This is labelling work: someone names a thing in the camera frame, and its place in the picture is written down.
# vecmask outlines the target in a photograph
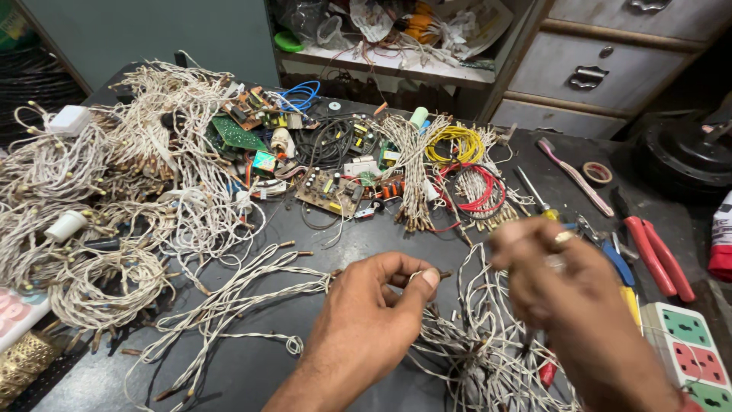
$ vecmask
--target toothbrush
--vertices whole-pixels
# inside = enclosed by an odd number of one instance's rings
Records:
[[[589,196],[592,203],[597,206],[598,209],[600,209],[601,212],[605,214],[608,218],[611,218],[615,216],[615,212],[613,212],[613,209],[608,206],[607,203],[605,203],[604,200],[600,197],[599,194],[597,194],[596,191],[594,191],[593,188],[590,187],[590,185],[587,184],[587,181],[584,177],[580,174],[580,172],[577,171],[574,167],[571,167],[569,164],[559,160],[554,155],[555,147],[553,144],[551,144],[545,137],[542,137],[538,142],[537,146],[543,151],[544,153],[549,156],[551,160],[554,161],[554,163],[558,164],[562,169],[564,169],[565,172],[567,172],[570,176],[572,176],[572,179],[582,188],[582,190],[585,192],[587,196]]]

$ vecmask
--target socket outlet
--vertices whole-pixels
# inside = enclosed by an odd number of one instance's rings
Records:
[[[708,380],[719,385],[726,385],[725,371],[722,369],[717,354],[700,347],[692,346],[691,349],[689,350],[688,347],[678,342],[673,344],[676,363],[679,364],[683,373],[694,379],[698,378],[701,373],[702,382]]]
[[[729,391],[701,382],[687,380],[689,396],[705,412],[732,412],[732,394]]]
[[[662,309],[661,312],[663,324],[670,334],[684,342],[704,347],[712,346],[706,325],[700,318],[679,313],[676,310]]]

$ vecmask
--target drawer handle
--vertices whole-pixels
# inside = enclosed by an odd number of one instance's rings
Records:
[[[629,0],[628,5],[637,7],[642,12],[659,12],[671,3],[671,0]]]
[[[582,90],[592,90],[598,87],[609,73],[598,66],[577,66],[575,72],[569,77],[569,85]]]

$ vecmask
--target drawer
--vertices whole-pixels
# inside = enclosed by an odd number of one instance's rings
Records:
[[[663,9],[644,11],[644,5]],[[549,18],[703,42],[715,37],[732,18],[732,1],[556,0]]]
[[[554,129],[569,135],[589,139],[610,139],[625,126],[625,120],[565,110],[516,100],[501,100],[490,122],[496,126],[536,130]]]
[[[613,53],[602,58],[600,53],[606,47],[612,47]],[[509,90],[633,110],[686,57],[686,54],[673,51],[540,32],[511,80]],[[575,74],[579,67],[599,69],[585,69]],[[607,74],[601,77],[597,70]]]

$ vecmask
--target green plastic lid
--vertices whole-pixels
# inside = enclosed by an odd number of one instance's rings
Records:
[[[274,42],[277,44],[277,47],[284,51],[296,52],[305,48],[305,46],[300,44],[300,40],[297,40],[295,34],[290,31],[279,32],[274,35],[274,38]]]

